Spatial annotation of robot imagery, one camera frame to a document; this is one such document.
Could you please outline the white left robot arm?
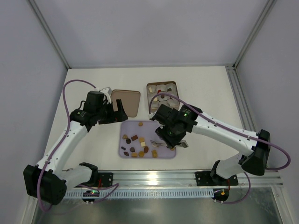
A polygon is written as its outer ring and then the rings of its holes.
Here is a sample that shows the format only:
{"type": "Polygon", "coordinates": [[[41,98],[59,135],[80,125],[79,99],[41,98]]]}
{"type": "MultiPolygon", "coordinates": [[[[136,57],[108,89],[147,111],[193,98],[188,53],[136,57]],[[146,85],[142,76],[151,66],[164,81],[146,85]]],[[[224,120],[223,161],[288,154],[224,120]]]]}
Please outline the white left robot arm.
{"type": "Polygon", "coordinates": [[[93,126],[128,119],[120,99],[116,100],[118,110],[114,111],[111,93],[109,87],[88,92],[86,100],[81,102],[82,109],[70,113],[69,123],[56,145],[35,166],[26,166],[23,176],[29,196],[57,205],[67,190],[80,184],[88,187],[96,185],[97,166],[82,162],[70,171],[64,171],[63,168],[78,143],[93,126]]]}

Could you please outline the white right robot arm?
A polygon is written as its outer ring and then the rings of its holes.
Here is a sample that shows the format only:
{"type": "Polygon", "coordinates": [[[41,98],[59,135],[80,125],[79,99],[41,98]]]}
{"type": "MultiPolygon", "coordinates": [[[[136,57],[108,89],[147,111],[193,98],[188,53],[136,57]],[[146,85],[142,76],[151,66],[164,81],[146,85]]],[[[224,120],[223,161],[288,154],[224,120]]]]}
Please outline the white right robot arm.
{"type": "Polygon", "coordinates": [[[161,105],[150,120],[159,123],[155,132],[168,148],[177,146],[187,133],[195,133],[237,150],[235,156],[214,163],[210,176],[217,185],[239,173],[263,176],[266,171],[270,153],[270,133],[266,130],[256,133],[229,126],[195,106],[186,105],[180,110],[161,105]]]}

